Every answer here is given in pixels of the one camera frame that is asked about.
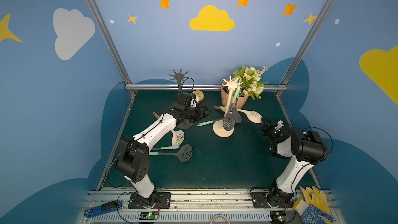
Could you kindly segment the dark grey utensil rack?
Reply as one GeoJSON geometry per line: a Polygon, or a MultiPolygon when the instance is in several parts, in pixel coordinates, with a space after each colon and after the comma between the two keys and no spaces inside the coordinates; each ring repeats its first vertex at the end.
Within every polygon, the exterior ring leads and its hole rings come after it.
{"type": "MultiPolygon", "coordinates": [[[[177,84],[178,84],[178,92],[181,93],[182,92],[182,82],[185,79],[189,79],[190,77],[186,77],[187,72],[185,72],[184,74],[182,73],[182,69],[180,69],[180,72],[177,73],[175,70],[173,70],[173,72],[175,73],[174,75],[170,74],[170,76],[173,77],[172,80],[176,80],[177,84]]],[[[185,130],[190,128],[191,126],[193,126],[193,123],[190,122],[189,120],[185,120],[182,123],[180,123],[177,127],[179,129],[185,130]]]]}

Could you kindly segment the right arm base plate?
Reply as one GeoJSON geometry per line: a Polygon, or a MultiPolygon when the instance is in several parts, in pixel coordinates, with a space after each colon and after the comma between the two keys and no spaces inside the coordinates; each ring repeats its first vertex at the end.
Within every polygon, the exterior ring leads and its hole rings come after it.
{"type": "Polygon", "coordinates": [[[254,208],[285,208],[293,206],[294,194],[287,194],[286,196],[268,196],[267,191],[253,191],[249,195],[252,198],[254,208]]]}

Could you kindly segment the cream utensil rack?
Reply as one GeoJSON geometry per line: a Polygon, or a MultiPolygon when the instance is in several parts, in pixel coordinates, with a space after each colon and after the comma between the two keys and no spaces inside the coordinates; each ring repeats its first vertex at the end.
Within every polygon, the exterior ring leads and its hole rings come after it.
{"type": "Polygon", "coordinates": [[[214,122],[212,126],[213,132],[221,138],[227,138],[233,134],[235,118],[233,117],[233,114],[231,112],[231,106],[233,93],[237,90],[239,86],[239,83],[234,81],[231,77],[229,78],[229,80],[224,79],[224,82],[224,86],[227,87],[229,90],[226,109],[224,111],[224,117],[214,122]]]}

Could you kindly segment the yellow blue work glove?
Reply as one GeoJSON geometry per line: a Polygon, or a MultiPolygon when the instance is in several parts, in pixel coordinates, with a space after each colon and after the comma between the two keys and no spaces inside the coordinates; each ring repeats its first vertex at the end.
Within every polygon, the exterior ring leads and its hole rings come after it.
{"type": "Polygon", "coordinates": [[[300,215],[304,224],[332,224],[334,219],[327,204],[326,196],[315,186],[300,187],[304,198],[298,198],[293,209],[300,215]]]}

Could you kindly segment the pink pot with flowers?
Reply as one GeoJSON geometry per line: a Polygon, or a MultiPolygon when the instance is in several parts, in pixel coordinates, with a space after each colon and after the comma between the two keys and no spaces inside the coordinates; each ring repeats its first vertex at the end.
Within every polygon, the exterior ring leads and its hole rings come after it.
{"type": "Polygon", "coordinates": [[[253,100],[261,99],[261,94],[264,90],[264,86],[268,84],[268,82],[261,81],[261,76],[265,72],[267,72],[266,67],[257,69],[253,66],[245,65],[242,65],[242,68],[240,70],[237,69],[233,72],[232,80],[238,78],[239,82],[242,82],[238,96],[238,109],[241,109],[243,107],[243,105],[248,100],[248,97],[251,97],[253,100]]]}

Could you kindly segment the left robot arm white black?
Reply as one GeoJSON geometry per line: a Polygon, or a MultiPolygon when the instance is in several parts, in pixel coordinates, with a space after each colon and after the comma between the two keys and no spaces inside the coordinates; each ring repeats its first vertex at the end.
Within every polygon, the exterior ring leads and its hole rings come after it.
{"type": "Polygon", "coordinates": [[[177,101],[165,109],[159,119],[142,132],[119,142],[112,166],[131,183],[135,189],[133,199],[140,206],[152,207],[157,200],[157,189],[148,176],[149,152],[162,137],[181,123],[195,123],[210,114],[211,110],[198,103],[194,94],[180,92],[177,101]]]}

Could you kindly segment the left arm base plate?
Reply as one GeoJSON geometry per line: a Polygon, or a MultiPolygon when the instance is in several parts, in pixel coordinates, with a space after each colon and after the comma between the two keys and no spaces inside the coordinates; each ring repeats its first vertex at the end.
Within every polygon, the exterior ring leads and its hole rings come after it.
{"type": "Polygon", "coordinates": [[[153,192],[149,198],[144,198],[138,193],[133,193],[130,197],[128,209],[169,209],[171,203],[170,192],[153,192]]]}

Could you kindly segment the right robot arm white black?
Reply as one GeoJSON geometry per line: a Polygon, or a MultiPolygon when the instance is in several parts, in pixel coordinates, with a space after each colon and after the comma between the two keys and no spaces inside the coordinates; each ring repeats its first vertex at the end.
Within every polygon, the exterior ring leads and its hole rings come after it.
{"type": "Polygon", "coordinates": [[[302,131],[284,124],[282,120],[271,122],[262,117],[261,130],[271,140],[271,155],[290,160],[283,173],[273,181],[266,196],[270,207],[284,207],[294,197],[296,187],[306,172],[326,159],[328,149],[318,132],[302,131]]]}

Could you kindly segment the blue tool on rail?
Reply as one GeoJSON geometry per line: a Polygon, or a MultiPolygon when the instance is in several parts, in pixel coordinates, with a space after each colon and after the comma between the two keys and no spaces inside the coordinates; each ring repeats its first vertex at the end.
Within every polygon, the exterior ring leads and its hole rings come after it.
{"type": "Polygon", "coordinates": [[[96,206],[94,208],[87,209],[84,213],[86,218],[92,218],[99,215],[104,215],[112,212],[116,212],[123,207],[123,204],[120,201],[111,201],[104,203],[100,206],[96,206]]]}

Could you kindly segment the yellow smiley sponge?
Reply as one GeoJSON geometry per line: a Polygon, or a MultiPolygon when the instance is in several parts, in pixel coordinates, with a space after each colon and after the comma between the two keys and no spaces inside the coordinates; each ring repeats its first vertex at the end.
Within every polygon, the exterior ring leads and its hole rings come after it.
{"type": "Polygon", "coordinates": [[[196,91],[193,91],[192,94],[195,95],[195,99],[196,99],[198,104],[203,102],[203,100],[204,100],[204,92],[203,91],[196,90],[196,91]]]}

